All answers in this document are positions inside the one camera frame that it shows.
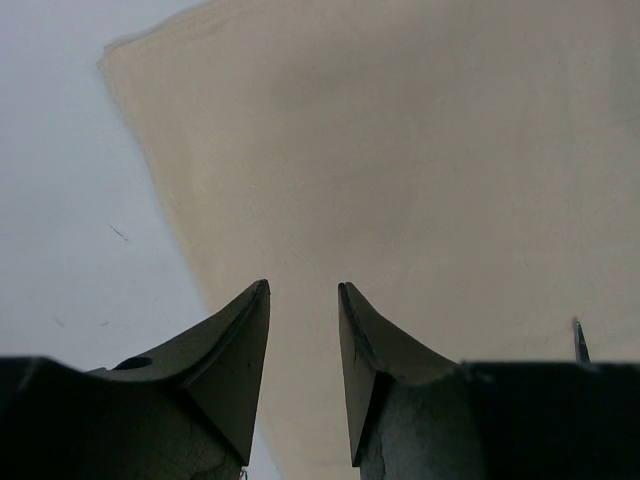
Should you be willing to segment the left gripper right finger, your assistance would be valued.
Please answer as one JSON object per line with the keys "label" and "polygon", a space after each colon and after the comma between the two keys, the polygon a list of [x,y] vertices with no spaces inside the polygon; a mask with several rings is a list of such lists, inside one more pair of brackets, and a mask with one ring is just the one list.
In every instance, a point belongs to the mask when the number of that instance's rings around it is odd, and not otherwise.
{"label": "left gripper right finger", "polygon": [[635,479],[635,363],[463,362],[338,287],[351,462],[363,479]]}

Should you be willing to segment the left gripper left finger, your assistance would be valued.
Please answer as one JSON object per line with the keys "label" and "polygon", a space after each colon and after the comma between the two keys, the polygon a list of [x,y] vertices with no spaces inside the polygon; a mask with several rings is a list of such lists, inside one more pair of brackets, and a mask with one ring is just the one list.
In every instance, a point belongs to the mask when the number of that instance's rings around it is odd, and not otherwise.
{"label": "left gripper left finger", "polygon": [[1,361],[5,479],[237,479],[251,453],[270,289],[112,369]]}

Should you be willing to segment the steel scalpel handle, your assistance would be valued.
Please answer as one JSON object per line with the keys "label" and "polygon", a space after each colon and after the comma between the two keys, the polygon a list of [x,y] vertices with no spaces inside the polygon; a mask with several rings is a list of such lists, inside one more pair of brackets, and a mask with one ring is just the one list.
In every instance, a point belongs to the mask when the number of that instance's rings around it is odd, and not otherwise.
{"label": "steel scalpel handle", "polygon": [[579,363],[590,363],[590,355],[588,346],[586,343],[586,337],[582,328],[581,322],[577,318],[572,320],[573,336],[574,336],[574,350],[576,361]]}

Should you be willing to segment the beige surgical wrap cloth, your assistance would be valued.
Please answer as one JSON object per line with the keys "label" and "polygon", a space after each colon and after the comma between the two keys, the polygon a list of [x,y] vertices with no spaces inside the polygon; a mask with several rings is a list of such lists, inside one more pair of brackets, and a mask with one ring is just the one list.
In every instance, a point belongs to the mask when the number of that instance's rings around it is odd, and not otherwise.
{"label": "beige surgical wrap cloth", "polygon": [[260,427],[353,479],[337,286],[455,360],[639,356],[635,1],[215,1],[105,81],[212,310],[271,289]]}

